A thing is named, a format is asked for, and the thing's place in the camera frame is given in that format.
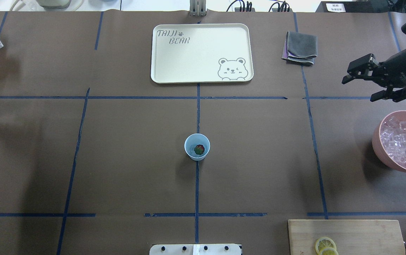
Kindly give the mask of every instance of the robotic arm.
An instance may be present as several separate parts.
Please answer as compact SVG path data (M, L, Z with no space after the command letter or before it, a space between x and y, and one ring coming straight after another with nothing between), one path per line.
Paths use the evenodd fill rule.
M402 25L401 31L406 34L406 23ZM342 84L363 79L385 87L385 90L371 95L371 102L380 99L400 102L406 99L406 49L384 62L377 62L376 57L370 53L349 63L347 72Z

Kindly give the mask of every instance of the light blue paper cup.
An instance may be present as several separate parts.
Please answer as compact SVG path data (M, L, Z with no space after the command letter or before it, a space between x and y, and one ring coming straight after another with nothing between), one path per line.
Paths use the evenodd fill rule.
M195 151L193 150L197 145L203 145L204 147L204 152L202 155L197 155ZM209 142L209 139L202 135L202 134L193 134L187 137L187 139L184 142L184 150L189 155L189 157L195 161L200 161L206 157L206 155L209 152L209 149L211 148L211 143Z

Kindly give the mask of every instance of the white tray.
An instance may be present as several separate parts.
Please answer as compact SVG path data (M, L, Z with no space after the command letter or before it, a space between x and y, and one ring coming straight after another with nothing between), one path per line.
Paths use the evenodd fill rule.
M162 24L153 30L151 79L156 83L252 78L250 36L244 24Z

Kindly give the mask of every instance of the wooden cutting board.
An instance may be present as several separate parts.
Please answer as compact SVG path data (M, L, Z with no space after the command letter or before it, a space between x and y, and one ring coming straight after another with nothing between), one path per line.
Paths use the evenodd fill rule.
M333 239L339 255L404 255L400 223L389 220L288 220L291 255L316 255L315 242Z

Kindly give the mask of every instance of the label sticker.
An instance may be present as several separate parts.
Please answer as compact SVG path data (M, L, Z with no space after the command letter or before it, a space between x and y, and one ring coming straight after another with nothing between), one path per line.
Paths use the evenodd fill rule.
M333 4L327 4L327 10L330 12L346 12L346 9L344 8L344 4L337 4L337 3L333 3Z

